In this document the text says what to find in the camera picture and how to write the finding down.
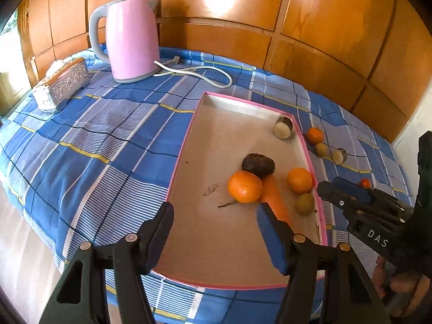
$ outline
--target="white tray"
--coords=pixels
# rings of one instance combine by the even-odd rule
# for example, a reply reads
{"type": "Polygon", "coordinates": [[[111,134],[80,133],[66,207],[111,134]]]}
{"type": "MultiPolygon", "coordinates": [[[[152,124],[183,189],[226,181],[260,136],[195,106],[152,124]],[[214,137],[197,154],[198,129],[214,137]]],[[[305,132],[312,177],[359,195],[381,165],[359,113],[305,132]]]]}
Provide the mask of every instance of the white tray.
{"type": "Polygon", "coordinates": [[[296,195],[285,183],[291,168],[303,167],[315,177],[299,126],[287,140],[272,129],[281,111],[234,97],[205,93],[192,118],[171,180],[167,200],[174,206],[174,224],[156,272],[180,282],[217,289],[266,289],[288,279],[273,267],[256,221],[258,203],[234,203],[227,182],[249,153],[275,161],[279,191],[293,220],[294,232],[327,244],[322,207],[316,194],[315,213],[300,216],[296,195]]]}

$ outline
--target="kiwi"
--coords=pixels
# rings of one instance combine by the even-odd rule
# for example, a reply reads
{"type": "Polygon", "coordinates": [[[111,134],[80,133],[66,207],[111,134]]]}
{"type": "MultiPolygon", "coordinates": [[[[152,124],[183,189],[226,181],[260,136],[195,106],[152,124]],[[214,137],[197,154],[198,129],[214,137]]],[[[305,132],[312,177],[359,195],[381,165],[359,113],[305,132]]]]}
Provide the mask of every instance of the kiwi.
{"type": "Polygon", "coordinates": [[[274,161],[263,154],[250,153],[243,159],[241,169],[263,179],[274,172],[274,161]]]}
{"type": "Polygon", "coordinates": [[[310,193],[303,193],[295,201],[295,210],[300,215],[309,215],[314,210],[314,198],[310,193]]]}
{"type": "Polygon", "coordinates": [[[315,152],[319,157],[327,157],[329,154],[329,149],[326,144],[319,143],[315,145],[315,152]]]}

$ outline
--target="silver decorative box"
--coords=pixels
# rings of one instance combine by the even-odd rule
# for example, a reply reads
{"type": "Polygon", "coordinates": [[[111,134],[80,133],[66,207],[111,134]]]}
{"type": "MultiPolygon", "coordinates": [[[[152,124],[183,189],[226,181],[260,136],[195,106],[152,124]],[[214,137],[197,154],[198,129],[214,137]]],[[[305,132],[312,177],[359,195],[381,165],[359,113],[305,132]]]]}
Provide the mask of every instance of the silver decorative box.
{"type": "Polygon", "coordinates": [[[90,83],[90,74],[83,57],[73,59],[53,75],[44,77],[32,89],[41,111],[57,113],[75,92],[90,83]]]}

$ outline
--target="kettle handle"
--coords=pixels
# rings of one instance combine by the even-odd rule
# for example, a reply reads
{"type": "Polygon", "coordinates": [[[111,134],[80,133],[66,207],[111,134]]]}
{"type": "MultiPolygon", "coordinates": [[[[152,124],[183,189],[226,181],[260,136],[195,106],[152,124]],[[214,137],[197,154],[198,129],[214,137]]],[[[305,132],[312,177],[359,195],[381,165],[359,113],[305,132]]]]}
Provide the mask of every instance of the kettle handle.
{"type": "Polygon", "coordinates": [[[150,0],[148,2],[148,5],[150,6],[150,8],[152,9],[153,13],[156,14],[156,9],[159,5],[159,0],[150,0]]]}
{"type": "Polygon", "coordinates": [[[93,51],[95,52],[96,56],[98,58],[106,63],[109,63],[108,55],[102,51],[101,45],[99,43],[99,37],[98,37],[98,23],[99,19],[102,17],[107,16],[108,6],[102,5],[96,8],[89,21],[89,36],[90,36],[90,45],[93,48],[93,51]]]}

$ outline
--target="blue gripper pad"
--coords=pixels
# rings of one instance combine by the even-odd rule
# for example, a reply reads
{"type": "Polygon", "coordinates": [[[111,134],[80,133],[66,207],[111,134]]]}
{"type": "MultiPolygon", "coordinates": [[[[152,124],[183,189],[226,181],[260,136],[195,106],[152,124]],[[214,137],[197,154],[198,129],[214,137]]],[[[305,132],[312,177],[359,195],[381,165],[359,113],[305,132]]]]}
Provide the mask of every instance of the blue gripper pad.
{"type": "Polygon", "coordinates": [[[273,217],[276,220],[276,217],[270,208],[267,208],[266,211],[264,210],[263,205],[260,205],[256,211],[256,221],[260,228],[261,235],[266,244],[267,252],[270,255],[273,266],[278,269],[281,274],[285,275],[288,271],[288,264],[285,261],[284,243],[277,235],[271,222],[271,218],[273,217]]]}

